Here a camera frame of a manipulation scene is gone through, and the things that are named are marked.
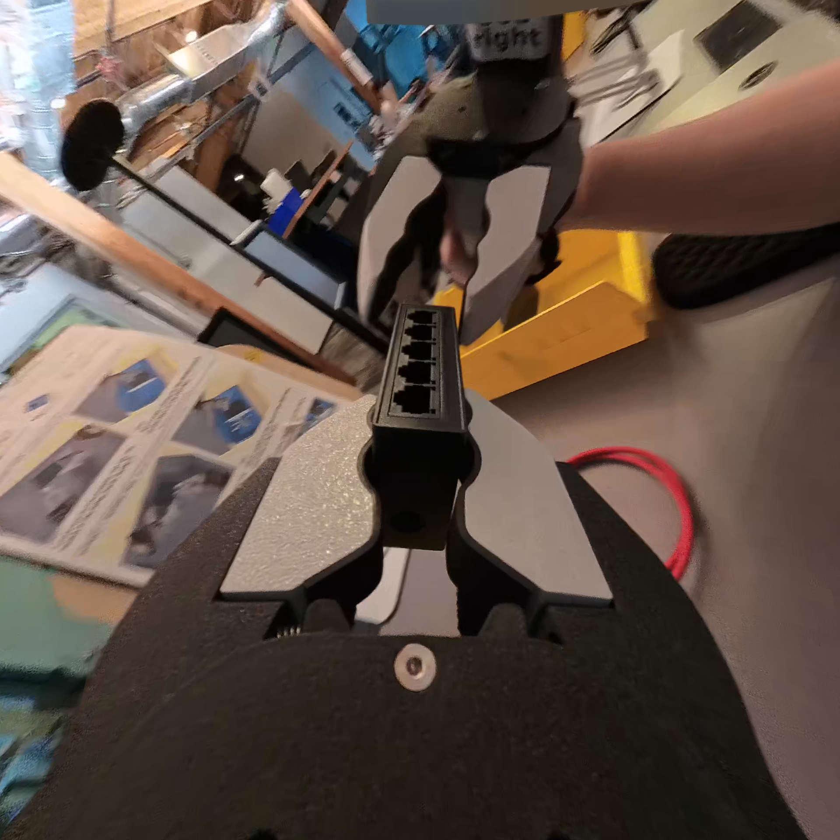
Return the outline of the yellow plastic bin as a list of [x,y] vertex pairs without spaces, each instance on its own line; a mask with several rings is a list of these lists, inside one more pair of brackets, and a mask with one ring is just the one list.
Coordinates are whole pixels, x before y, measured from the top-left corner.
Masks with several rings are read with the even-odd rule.
[[460,350],[465,387],[487,400],[641,343],[655,317],[648,237],[560,235],[560,266],[528,287],[514,323],[497,322]]

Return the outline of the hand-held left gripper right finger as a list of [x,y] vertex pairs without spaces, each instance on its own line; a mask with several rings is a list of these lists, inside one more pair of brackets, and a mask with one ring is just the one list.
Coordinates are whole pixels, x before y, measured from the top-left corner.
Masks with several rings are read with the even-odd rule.
[[466,394],[473,465],[457,491],[446,545],[460,632],[514,605],[536,632],[551,607],[605,609],[613,593],[560,470],[536,437]]

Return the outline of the black framed panel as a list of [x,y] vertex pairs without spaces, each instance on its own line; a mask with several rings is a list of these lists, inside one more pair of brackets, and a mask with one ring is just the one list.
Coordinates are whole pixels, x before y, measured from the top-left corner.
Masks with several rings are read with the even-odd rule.
[[204,329],[197,335],[196,341],[215,349],[226,346],[243,345],[251,349],[262,350],[285,361],[299,364],[315,371],[311,354],[294,342],[275,341],[271,335],[257,329],[249,322],[237,317],[231,311],[220,308],[215,311]]

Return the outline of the black table plate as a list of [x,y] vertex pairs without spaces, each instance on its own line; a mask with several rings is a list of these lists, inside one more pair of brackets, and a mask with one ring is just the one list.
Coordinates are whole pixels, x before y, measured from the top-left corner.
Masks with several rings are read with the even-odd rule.
[[755,2],[737,2],[694,37],[695,43],[720,68],[726,69],[782,27],[782,22]]

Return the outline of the blue plastic crate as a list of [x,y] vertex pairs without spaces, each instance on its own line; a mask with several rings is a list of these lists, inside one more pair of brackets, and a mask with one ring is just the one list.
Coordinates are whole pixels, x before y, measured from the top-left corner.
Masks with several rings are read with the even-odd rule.
[[304,203],[304,196],[292,187],[269,215],[267,220],[269,230],[279,237],[284,237],[292,219]]

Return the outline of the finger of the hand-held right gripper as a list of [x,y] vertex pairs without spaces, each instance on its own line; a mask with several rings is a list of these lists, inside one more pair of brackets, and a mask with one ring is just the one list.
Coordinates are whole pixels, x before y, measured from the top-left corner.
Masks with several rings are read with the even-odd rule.
[[504,322],[539,252],[539,222],[550,168],[524,165],[489,182],[489,223],[476,251],[476,269],[465,286],[459,341],[472,344]]
[[447,194],[438,168],[423,156],[405,156],[392,176],[375,180],[360,235],[358,312],[373,326],[397,303],[431,298],[440,268]]

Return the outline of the metal ceiling duct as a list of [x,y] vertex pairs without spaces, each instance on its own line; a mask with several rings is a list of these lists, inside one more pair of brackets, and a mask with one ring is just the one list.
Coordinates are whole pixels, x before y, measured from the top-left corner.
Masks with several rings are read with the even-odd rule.
[[286,22],[287,2],[266,1],[244,23],[226,24],[164,55],[164,73],[117,100],[128,138],[174,106],[193,104],[235,79],[254,62],[266,66],[269,45]]

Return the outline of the wooden post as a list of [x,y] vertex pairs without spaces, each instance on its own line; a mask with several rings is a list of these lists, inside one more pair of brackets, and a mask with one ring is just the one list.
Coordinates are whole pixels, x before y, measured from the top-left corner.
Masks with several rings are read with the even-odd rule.
[[226,309],[284,350],[310,364],[318,373],[346,385],[355,385],[353,377],[335,364],[304,350],[252,311],[143,245],[79,199],[51,185],[11,152],[1,153],[1,194],[2,198],[22,211],[35,215],[41,222],[74,242],[89,247],[98,257],[141,278],[151,287],[171,293],[208,317],[219,309]]

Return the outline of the grey standing panel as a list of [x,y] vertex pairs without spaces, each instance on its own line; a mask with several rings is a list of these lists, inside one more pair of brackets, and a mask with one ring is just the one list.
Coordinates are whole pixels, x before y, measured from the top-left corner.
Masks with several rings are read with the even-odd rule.
[[320,300],[330,310],[348,301],[348,284],[265,224],[255,223],[238,240],[240,253],[261,272],[300,297]]

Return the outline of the black network switch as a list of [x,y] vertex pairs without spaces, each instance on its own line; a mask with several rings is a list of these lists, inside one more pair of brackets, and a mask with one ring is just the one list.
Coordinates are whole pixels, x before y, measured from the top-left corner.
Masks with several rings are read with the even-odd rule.
[[371,417],[367,476],[384,548],[442,550],[473,463],[455,310],[402,304]]

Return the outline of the black metal pole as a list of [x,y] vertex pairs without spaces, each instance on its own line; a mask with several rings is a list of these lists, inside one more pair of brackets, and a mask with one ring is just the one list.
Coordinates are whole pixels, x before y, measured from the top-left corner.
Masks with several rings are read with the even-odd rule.
[[[118,170],[128,176],[137,186],[142,187],[145,192],[168,206],[173,212],[189,220],[190,223],[224,245],[227,250],[236,253],[237,256],[246,260],[261,272],[257,266],[240,253],[237,243],[241,237],[231,238],[226,236],[225,233],[208,223],[201,215],[194,213],[188,206],[163,192],[156,184],[134,170],[132,165],[121,155],[124,139],[125,129],[120,111],[115,103],[98,99],[82,106],[71,121],[61,147],[61,169],[70,185],[77,189],[89,190],[104,183],[111,169]],[[344,305],[338,310],[330,310],[323,306],[320,300],[312,299],[310,296],[300,297],[294,290],[287,288],[273,277],[270,278],[276,284],[294,293],[310,307],[321,312],[332,322],[336,322],[347,329],[353,336],[376,352],[385,354],[387,351],[388,337],[365,327],[358,317]]]

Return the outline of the person's right hand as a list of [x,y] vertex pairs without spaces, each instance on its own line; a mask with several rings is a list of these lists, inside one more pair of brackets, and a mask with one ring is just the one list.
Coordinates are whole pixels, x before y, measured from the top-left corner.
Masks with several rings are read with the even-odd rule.
[[448,280],[465,288],[476,271],[476,256],[468,252],[463,235],[456,228],[444,227],[439,244],[441,270]]

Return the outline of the printed instruction sheet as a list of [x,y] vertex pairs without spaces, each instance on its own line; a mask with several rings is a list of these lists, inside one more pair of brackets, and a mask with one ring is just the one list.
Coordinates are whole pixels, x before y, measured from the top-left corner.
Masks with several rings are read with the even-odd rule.
[[2,387],[2,556],[142,587],[339,406],[212,348],[74,325]]

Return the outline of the person's right forearm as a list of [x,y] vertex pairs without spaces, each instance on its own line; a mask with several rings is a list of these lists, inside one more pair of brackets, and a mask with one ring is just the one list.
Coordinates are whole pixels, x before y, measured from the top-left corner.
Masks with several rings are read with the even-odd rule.
[[839,220],[839,64],[702,119],[592,146],[559,230],[769,235]]

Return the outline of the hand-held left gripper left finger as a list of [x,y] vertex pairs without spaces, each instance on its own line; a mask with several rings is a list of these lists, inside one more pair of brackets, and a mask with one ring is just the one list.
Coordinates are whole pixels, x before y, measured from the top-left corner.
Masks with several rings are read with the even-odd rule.
[[280,458],[220,586],[231,602],[284,602],[302,622],[310,604],[356,608],[382,578],[375,493],[364,478],[375,397],[337,408]]

